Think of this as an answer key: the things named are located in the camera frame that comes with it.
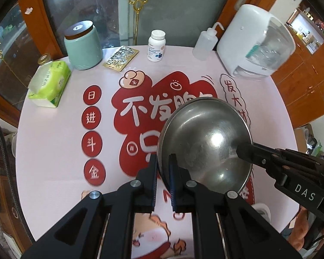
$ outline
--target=red circle sticker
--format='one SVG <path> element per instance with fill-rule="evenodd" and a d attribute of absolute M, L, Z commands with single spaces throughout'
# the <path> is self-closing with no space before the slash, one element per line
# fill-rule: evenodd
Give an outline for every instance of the red circle sticker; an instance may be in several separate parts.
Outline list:
<path fill-rule="evenodd" d="M 99 86 L 92 85 L 85 90 L 83 94 L 83 100 L 87 105 L 94 105 L 99 101 L 101 95 L 102 95 L 102 91 L 99 88 Z"/>
<path fill-rule="evenodd" d="M 88 130 L 93 130 L 101 121 L 101 112 L 96 106 L 86 108 L 81 116 L 83 126 Z"/>
<path fill-rule="evenodd" d="M 106 170 L 99 160 L 91 159 L 85 163 L 84 177 L 91 185 L 99 186 L 106 179 Z"/>
<path fill-rule="evenodd" d="M 96 131 L 88 131 L 81 140 L 81 147 L 88 157 L 96 157 L 102 150 L 102 138 Z"/>

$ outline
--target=metal bowl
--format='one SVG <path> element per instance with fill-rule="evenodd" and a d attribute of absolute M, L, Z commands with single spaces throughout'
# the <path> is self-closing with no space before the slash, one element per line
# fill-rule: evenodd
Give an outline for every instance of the metal bowl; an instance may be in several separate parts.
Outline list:
<path fill-rule="evenodd" d="M 168 157 L 175 153 L 193 180 L 215 192 L 240 192 L 252 170 L 236 154 L 243 142 L 252 143 L 251 134 L 230 104 L 213 97 L 188 101 L 172 114 L 159 137 L 157 158 L 166 188 L 170 190 Z"/>

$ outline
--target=metal bolt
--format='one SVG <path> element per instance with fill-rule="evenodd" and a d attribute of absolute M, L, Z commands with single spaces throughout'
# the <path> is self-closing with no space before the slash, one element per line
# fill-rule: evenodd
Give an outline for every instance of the metal bolt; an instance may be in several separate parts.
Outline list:
<path fill-rule="evenodd" d="M 230 199 L 236 199 L 236 198 L 238 197 L 238 193 L 235 192 L 235 191 L 229 191 L 229 192 L 227 193 L 227 196 L 228 196 L 228 198 L 230 198 Z"/>
<path fill-rule="evenodd" d="M 140 182 L 139 180 L 132 180 L 130 184 L 132 187 L 139 187 L 140 185 L 142 185 L 142 182 Z"/>
<path fill-rule="evenodd" d="M 194 181 L 194 180 L 189 180 L 186 182 L 186 186 L 189 187 L 189 188 L 194 188 L 197 186 L 197 182 Z"/>
<path fill-rule="evenodd" d="M 90 192 L 89 197 L 90 197 L 90 199 L 95 200 L 95 199 L 98 199 L 100 195 L 101 195 L 101 193 L 99 191 L 92 191 L 92 192 Z"/>

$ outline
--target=cable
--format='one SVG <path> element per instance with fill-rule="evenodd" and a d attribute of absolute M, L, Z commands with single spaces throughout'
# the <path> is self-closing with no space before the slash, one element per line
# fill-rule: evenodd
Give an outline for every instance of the cable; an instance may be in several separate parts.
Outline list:
<path fill-rule="evenodd" d="M 2 151 L 2 155 L 3 155 L 3 161 L 4 161 L 4 166 L 5 166 L 7 179 L 9 181 L 9 185 L 10 185 L 10 189 L 11 189 L 11 193 L 12 193 L 13 203 L 14 203 L 14 206 L 16 207 L 18 217 L 21 220 L 21 223 L 23 224 L 24 230 L 27 233 L 31 243 L 35 243 L 35 239 L 31 234 L 31 231 L 30 231 L 30 229 L 28 227 L 28 224 L 27 224 L 27 222 L 25 220 L 25 217 L 24 217 L 24 214 L 23 214 L 23 211 L 22 211 L 22 207 L 20 206 L 18 192 L 16 190 L 16 187 L 14 186 L 14 181 L 13 181 L 11 167 L 10 167 L 10 161 L 9 161 L 9 153 L 7 151 L 7 146 L 6 146 L 4 134 L 2 133 L 1 127 L 0 127 L 0 148 L 1 148 L 1 151 Z"/>
<path fill-rule="evenodd" d="M 312 241 L 310 246 L 313 246 L 317 241 L 320 241 L 321 239 L 324 239 L 324 235 L 321 235 L 320 237 L 318 237 L 314 241 Z"/>

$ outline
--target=bottle nozzle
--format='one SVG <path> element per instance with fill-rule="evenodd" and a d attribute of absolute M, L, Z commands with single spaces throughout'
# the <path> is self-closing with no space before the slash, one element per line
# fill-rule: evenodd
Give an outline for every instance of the bottle nozzle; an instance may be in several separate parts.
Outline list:
<path fill-rule="evenodd" d="M 223 25 L 220 23 L 220 22 L 216 22 L 214 25 L 213 25 L 213 29 L 216 29 L 216 26 L 220 26 L 220 28 L 224 31 L 225 29 L 224 29 L 224 27 L 223 27 Z"/>

